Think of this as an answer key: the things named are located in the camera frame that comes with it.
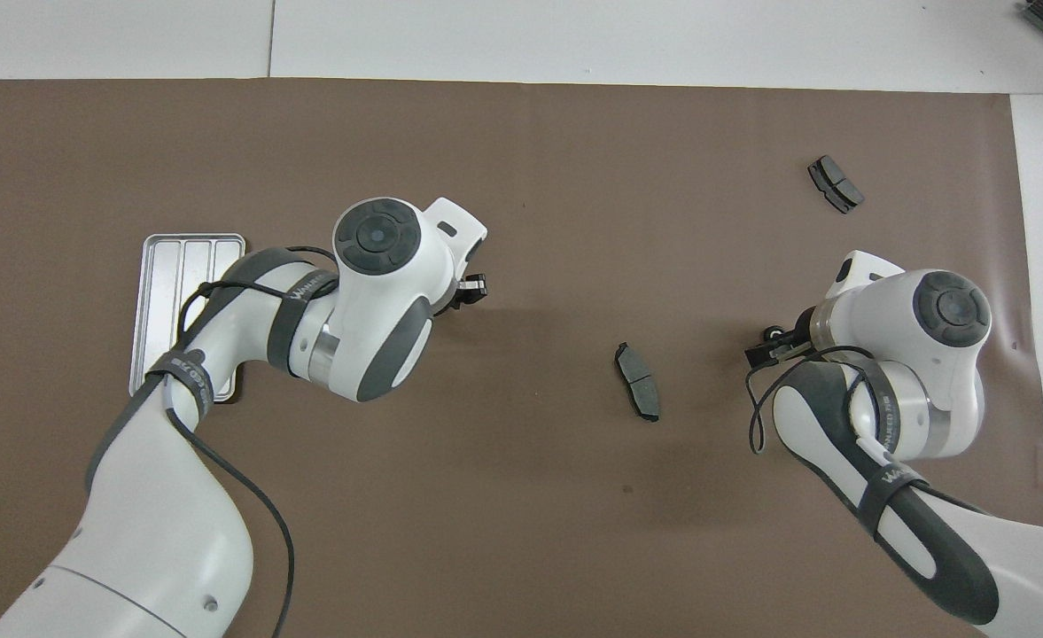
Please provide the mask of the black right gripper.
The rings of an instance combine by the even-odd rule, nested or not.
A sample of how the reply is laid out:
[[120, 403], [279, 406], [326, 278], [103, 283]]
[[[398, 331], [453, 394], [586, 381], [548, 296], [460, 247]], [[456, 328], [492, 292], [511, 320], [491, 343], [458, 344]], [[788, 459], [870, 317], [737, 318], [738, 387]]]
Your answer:
[[828, 346], [828, 316], [821, 308], [806, 308], [789, 332], [781, 332], [774, 342], [765, 342], [745, 350], [745, 360], [752, 369], [776, 366]]

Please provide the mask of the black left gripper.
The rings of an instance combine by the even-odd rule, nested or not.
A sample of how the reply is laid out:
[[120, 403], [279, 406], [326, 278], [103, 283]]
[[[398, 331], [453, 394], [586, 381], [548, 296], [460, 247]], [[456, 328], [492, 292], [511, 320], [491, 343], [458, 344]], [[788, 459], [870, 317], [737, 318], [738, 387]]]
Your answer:
[[453, 293], [448, 295], [447, 301], [437, 308], [437, 314], [446, 314], [448, 311], [457, 311], [463, 306], [465, 301], [480, 301], [487, 296], [487, 279], [485, 275], [468, 275], [461, 279], [461, 285], [457, 286]]

